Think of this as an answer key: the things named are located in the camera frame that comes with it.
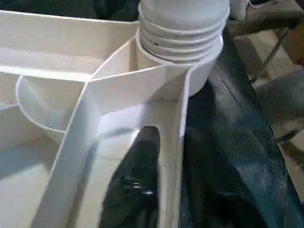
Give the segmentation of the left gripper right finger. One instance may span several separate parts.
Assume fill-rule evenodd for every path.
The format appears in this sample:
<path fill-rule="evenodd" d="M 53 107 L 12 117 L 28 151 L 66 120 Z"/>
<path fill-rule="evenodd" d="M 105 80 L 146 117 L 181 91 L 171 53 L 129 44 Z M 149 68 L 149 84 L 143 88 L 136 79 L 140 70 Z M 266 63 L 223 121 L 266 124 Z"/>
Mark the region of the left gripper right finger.
<path fill-rule="evenodd" d="M 266 228 L 255 199 L 225 155 L 200 130 L 187 130 L 184 174 L 195 228 Z"/>

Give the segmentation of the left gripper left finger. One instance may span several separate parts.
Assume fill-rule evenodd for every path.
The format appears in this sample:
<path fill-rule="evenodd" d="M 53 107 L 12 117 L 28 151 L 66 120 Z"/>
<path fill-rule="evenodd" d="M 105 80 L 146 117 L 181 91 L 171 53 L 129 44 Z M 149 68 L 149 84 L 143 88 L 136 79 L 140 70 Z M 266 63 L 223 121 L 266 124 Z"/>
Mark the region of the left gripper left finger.
<path fill-rule="evenodd" d="M 160 133 L 143 127 L 108 184 L 101 228 L 155 228 L 159 218 Z"/>

